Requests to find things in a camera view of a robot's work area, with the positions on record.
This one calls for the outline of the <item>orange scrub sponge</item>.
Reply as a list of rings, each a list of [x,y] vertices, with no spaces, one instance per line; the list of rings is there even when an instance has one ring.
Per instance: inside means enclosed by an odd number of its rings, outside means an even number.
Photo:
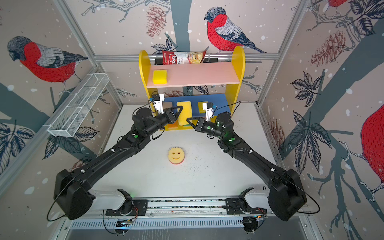
[[[178,127],[179,127],[179,124],[174,123],[174,124],[168,125],[168,130],[178,129]]]

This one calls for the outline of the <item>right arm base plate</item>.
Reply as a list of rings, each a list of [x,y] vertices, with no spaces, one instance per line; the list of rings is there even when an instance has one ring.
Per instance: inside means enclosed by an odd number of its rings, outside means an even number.
[[[225,199],[225,206],[228,215],[266,215],[267,210],[263,208],[251,208],[245,200]]]

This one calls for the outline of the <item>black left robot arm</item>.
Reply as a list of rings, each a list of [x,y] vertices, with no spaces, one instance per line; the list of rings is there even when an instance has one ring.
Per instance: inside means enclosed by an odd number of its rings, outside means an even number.
[[[109,150],[79,169],[59,172],[56,176],[54,202],[64,211],[65,217],[75,220],[90,210],[96,200],[96,196],[89,192],[90,189],[121,162],[143,150],[156,131],[175,123],[182,111],[182,106],[172,107],[154,117],[149,108],[141,108],[132,117],[134,123],[130,131]]]

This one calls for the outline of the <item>bright yellow square sponge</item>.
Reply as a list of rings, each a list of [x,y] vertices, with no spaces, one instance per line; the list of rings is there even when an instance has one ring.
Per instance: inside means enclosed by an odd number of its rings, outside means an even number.
[[[167,84],[168,73],[167,70],[155,70],[153,71],[153,84],[165,85]]]

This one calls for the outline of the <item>smiley face sponge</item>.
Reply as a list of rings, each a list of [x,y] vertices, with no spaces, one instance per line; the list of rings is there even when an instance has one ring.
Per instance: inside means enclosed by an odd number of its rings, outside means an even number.
[[[169,150],[168,159],[171,164],[181,164],[185,159],[185,153],[182,148],[173,147]]]

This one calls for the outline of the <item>small yellow square sponge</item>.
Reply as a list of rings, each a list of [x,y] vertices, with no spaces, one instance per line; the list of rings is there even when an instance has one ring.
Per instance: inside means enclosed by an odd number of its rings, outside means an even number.
[[[199,113],[204,114],[205,110],[203,109],[203,104],[204,102],[198,102],[198,108],[199,108]]]

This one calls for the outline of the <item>yellow rectangular sponge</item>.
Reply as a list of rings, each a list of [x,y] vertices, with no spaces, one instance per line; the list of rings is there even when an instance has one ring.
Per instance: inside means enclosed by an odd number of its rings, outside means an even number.
[[[192,104],[190,101],[177,102],[177,107],[183,107],[181,114],[178,118],[178,124],[180,126],[189,125],[187,118],[191,118],[192,114]]]

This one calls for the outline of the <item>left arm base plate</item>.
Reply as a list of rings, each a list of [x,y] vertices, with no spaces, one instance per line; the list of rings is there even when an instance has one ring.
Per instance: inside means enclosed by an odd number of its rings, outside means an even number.
[[[148,207],[148,200],[130,200],[125,201],[123,205],[117,209],[107,209],[105,215],[107,217],[136,217],[136,216],[145,216],[147,207]]]

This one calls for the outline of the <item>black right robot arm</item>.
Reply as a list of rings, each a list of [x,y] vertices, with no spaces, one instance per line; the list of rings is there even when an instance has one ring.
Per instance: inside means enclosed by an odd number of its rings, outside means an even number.
[[[242,162],[268,186],[268,203],[272,212],[282,221],[288,221],[306,203],[307,197],[299,174],[284,170],[253,150],[234,131],[229,112],[218,115],[214,123],[202,117],[187,118],[187,122],[199,133],[218,138],[218,145],[232,158]]]

